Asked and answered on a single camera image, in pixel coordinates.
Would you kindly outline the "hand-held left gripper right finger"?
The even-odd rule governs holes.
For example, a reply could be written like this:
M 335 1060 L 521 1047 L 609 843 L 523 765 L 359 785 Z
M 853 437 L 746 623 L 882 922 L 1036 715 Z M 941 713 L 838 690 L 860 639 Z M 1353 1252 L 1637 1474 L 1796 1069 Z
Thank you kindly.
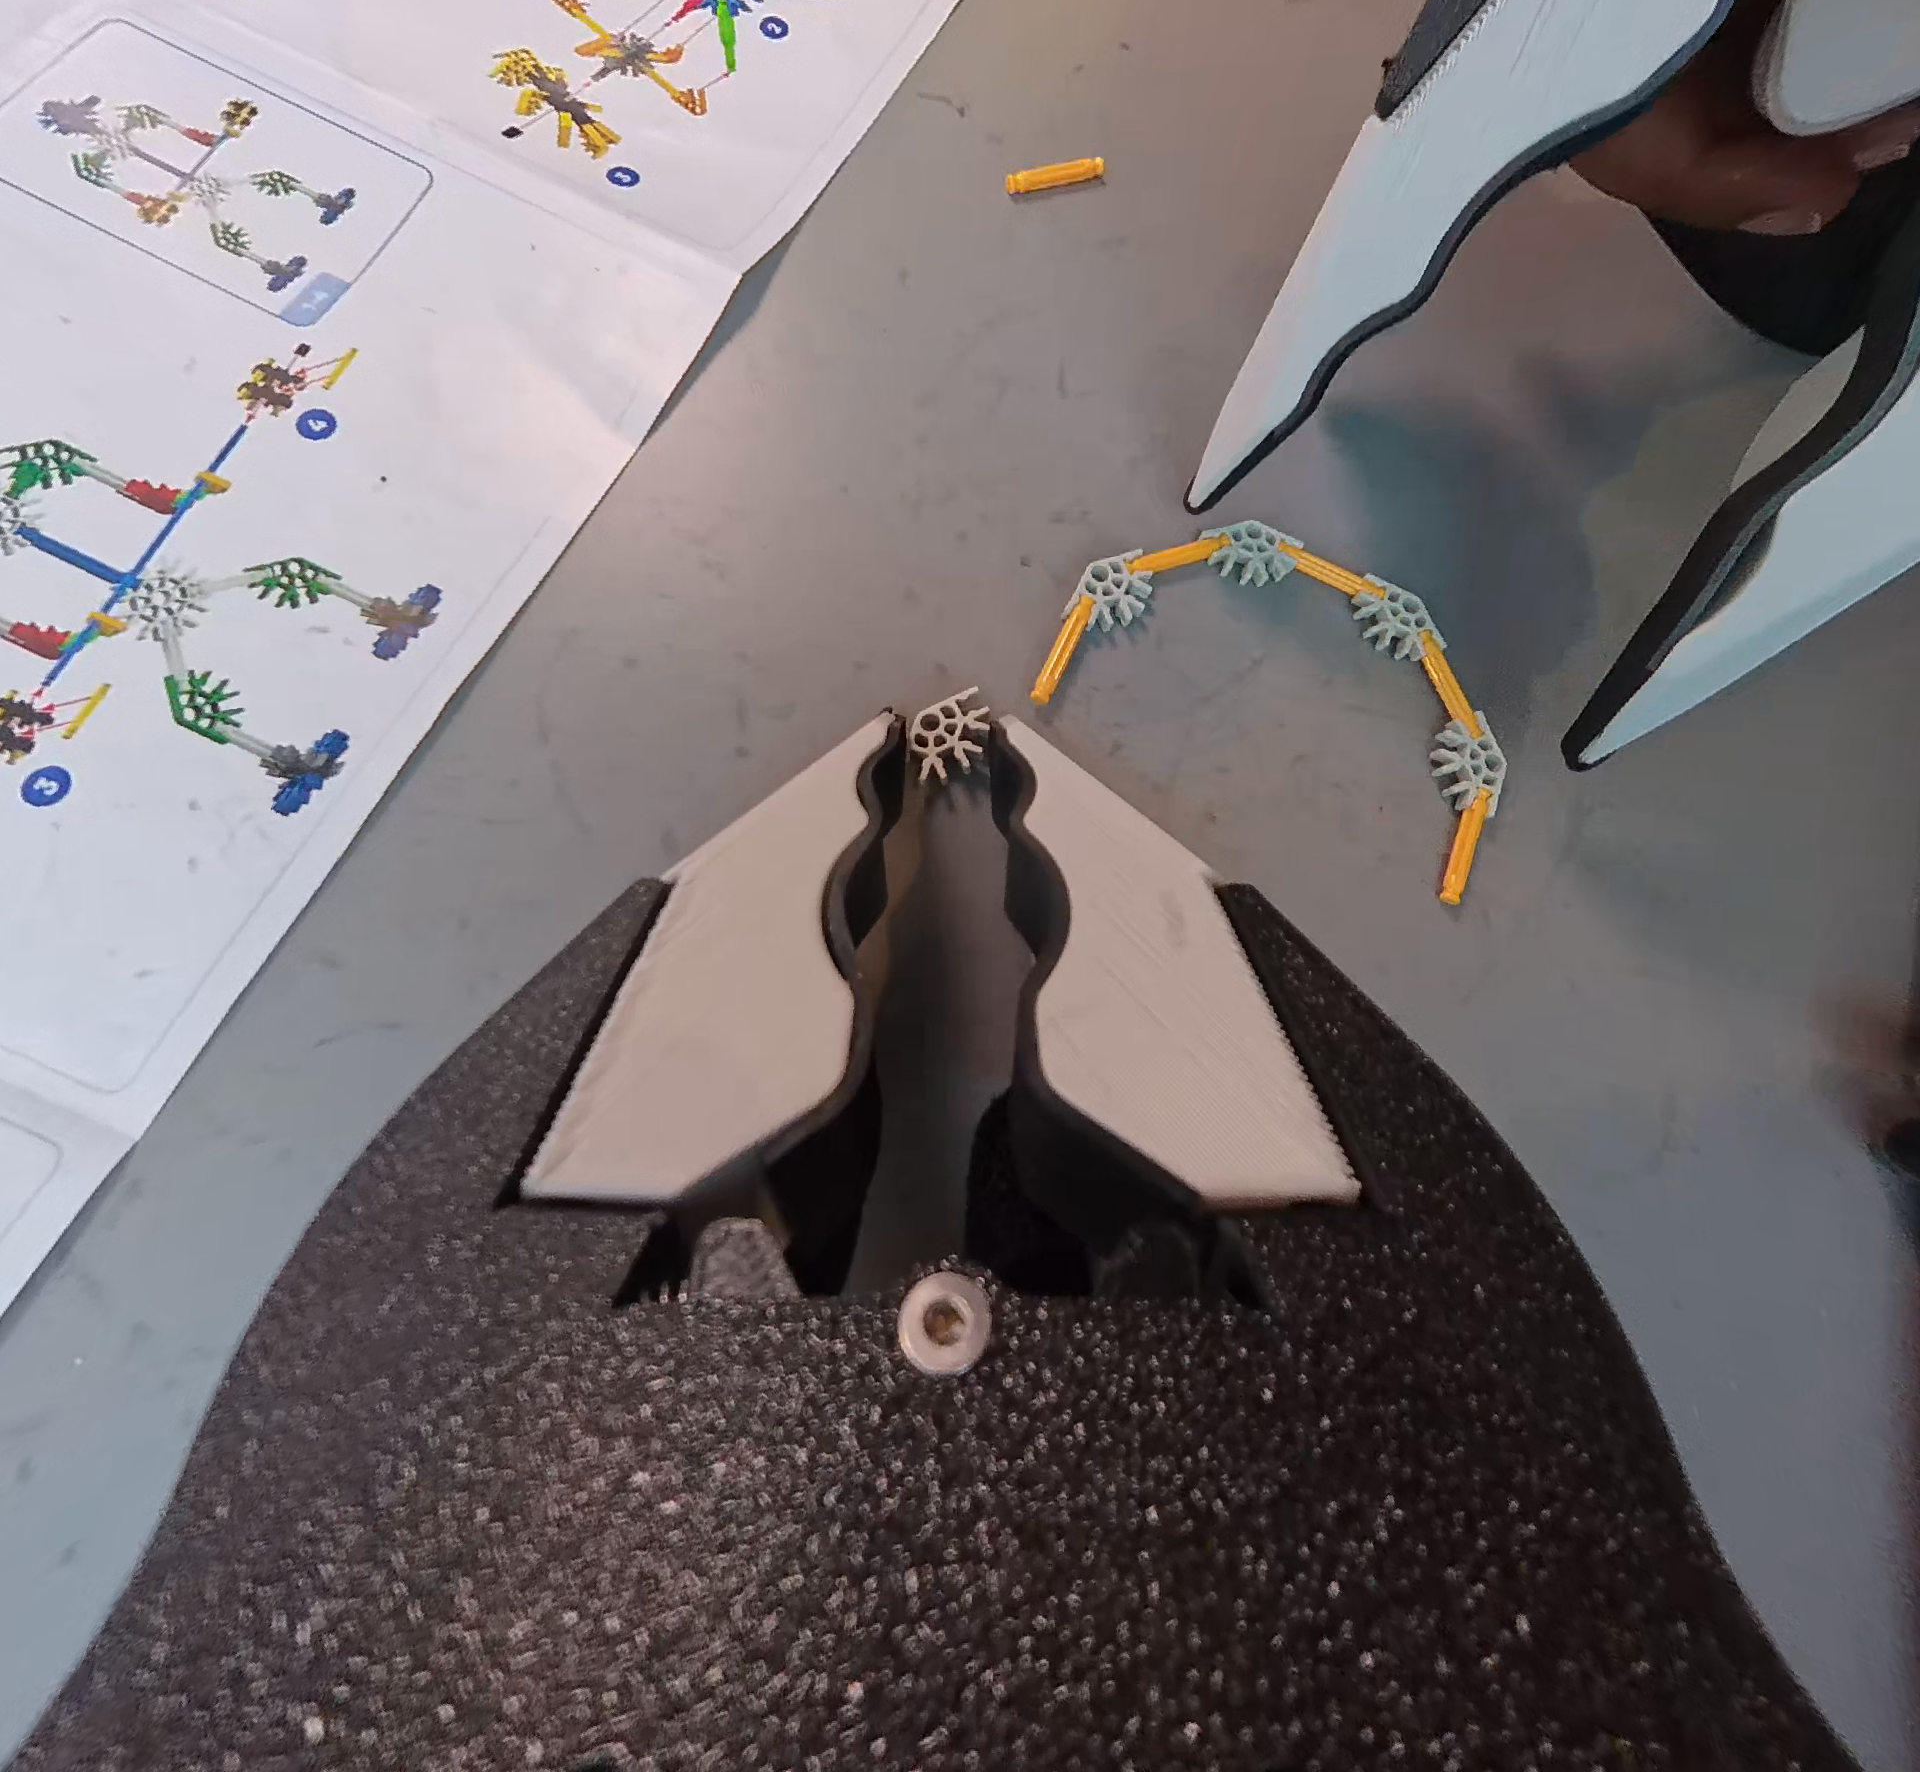
M 1355 1209 L 1363 1184 L 1194 851 L 1004 718 L 1004 912 L 1031 953 L 1009 1116 L 1022 1193 L 1094 1256 L 1141 1228 Z

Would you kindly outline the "grey snowflake connector piece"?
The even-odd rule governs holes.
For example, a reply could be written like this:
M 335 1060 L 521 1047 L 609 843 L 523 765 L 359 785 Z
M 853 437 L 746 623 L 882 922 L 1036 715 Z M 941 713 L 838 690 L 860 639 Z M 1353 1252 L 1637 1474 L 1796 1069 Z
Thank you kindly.
M 1484 815 L 1497 812 L 1508 777 L 1508 762 L 1492 732 L 1476 724 L 1452 718 L 1428 752 L 1428 770 L 1453 812 L 1463 816 L 1478 801 L 1485 801 Z
M 1207 564 L 1221 579 L 1237 579 L 1242 589 L 1279 584 L 1301 567 L 1307 554 L 1301 539 L 1255 518 L 1204 532 L 1195 543 L 1210 548 Z
M 924 704 L 908 725 L 908 755 L 919 786 L 943 786 L 950 777 L 967 778 L 985 762 L 993 715 L 979 689 L 954 690 Z
M 1352 608 L 1366 643 L 1379 655 L 1405 662 L 1427 662 L 1446 652 L 1427 603 L 1400 584 L 1361 576 L 1352 595 Z
M 1155 575 L 1141 567 L 1138 552 L 1091 559 L 1062 612 L 1066 626 L 1084 633 L 1117 633 L 1141 618 L 1155 595 Z

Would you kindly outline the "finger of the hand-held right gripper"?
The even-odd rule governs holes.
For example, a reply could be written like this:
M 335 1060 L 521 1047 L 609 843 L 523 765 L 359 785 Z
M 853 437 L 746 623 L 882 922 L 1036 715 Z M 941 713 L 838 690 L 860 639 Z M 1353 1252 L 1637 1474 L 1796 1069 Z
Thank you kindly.
M 1576 772 L 1782 655 L 1918 559 L 1918 307 L 1896 285 L 1763 421 L 1735 487 L 1563 738 Z
M 1646 108 L 1731 7 L 1427 0 L 1225 398 L 1187 511 L 1218 504 L 1285 442 L 1507 193 Z

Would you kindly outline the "person's right hand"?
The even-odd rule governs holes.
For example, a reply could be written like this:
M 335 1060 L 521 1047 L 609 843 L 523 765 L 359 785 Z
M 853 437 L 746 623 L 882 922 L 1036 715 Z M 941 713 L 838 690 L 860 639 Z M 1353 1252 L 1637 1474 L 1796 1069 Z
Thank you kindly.
M 1653 221 L 1793 239 L 1832 224 L 1863 179 L 1903 160 L 1916 136 L 1916 104 L 1834 133 L 1790 136 L 1740 87 L 1685 81 L 1574 156 L 1571 172 Z

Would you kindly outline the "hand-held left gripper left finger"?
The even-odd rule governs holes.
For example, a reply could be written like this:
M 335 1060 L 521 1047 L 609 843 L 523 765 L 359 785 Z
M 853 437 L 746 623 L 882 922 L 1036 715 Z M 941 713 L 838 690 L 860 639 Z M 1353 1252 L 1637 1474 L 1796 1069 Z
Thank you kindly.
M 885 910 L 902 774 L 885 710 L 667 870 L 524 1201 L 860 1226 L 878 1156 L 860 942 Z

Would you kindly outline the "white building instruction sheet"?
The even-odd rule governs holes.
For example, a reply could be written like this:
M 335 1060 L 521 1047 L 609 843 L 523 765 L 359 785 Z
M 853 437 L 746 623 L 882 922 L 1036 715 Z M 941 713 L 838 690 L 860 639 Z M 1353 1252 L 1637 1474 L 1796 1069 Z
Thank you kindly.
M 4 0 L 4 1305 L 957 2 Z

